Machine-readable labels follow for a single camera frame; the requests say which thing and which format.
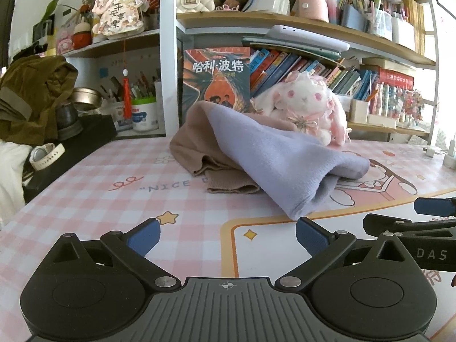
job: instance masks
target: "brown cloth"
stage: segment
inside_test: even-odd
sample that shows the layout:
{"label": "brown cloth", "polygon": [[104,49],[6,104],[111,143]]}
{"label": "brown cloth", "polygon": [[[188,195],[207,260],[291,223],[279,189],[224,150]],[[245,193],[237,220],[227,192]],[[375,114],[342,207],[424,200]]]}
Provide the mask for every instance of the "brown cloth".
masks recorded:
{"label": "brown cloth", "polygon": [[67,100],[78,71],[63,56],[14,61],[0,80],[0,139],[43,145],[55,140],[55,107]]}
{"label": "brown cloth", "polygon": [[[198,101],[187,112],[184,125],[170,142],[171,154],[193,176],[205,174],[210,193],[250,194],[259,186],[218,146],[207,115],[220,105]],[[246,114],[258,123],[284,131],[297,131],[295,124],[260,114]]]}

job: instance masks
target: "harry potter book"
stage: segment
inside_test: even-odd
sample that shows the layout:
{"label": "harry potter book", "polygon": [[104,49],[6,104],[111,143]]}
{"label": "harry potter book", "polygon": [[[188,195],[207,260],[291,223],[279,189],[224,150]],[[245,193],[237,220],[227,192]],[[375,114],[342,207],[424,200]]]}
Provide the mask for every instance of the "harry potter book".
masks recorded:
{"label": "harry potter book", "polygon": [[240,112],[248,111],[249,59],[249,47],[185,50],[182,122],[185,122],[188,109],[200,100]]}

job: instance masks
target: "yellow star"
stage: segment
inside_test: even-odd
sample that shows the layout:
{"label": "yellow star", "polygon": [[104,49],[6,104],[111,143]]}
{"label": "yellow star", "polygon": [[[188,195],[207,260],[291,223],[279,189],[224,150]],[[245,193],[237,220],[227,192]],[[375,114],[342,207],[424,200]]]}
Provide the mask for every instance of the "yellow star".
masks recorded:
{"label": "yellow star", "polygon": [[245,237],[249,238],[250,240],[253,240],[258,234],[254,233],[250,229],[247,230],[247,232],[244,234]]}
{"label": "yellow star", "polygon": [[157,216],[157,220],[160,221],[160,225],[175,224],[178,216],[176,213],[166,211],[163,215]]}

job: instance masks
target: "red tassel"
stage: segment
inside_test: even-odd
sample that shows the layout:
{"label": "red tassel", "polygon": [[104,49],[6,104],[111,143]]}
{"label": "red tassel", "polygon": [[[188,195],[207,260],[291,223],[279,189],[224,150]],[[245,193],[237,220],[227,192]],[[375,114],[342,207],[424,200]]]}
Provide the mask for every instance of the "red tassel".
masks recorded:
{"label": "red tassel", "polygon": [[124,77],[124,118],[131,118],[131,98],[130,98],[130,86],[128,84],[128,78]]}

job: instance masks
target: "plush bunny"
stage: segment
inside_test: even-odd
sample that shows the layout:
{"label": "plush bunny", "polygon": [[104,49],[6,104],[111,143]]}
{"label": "plush bunny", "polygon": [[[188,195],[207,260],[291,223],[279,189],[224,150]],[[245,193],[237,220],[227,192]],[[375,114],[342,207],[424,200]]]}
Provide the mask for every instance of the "plush bunny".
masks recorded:
{"label": "plush bunny", "polygon": [[144,31],[138,9],[147,0],[95,0],[92,12],[101,15],[100,23],[93,27],[93,33],[107,38],[120,38]]}
{"label": "plush bunny", "polygon": [[343,145],[350,132],[345,112],[325,79],[311,77],[308,72],[291,72],[284,82],[272,86],[252,103],[264,115],[295,123],[323,145]]}

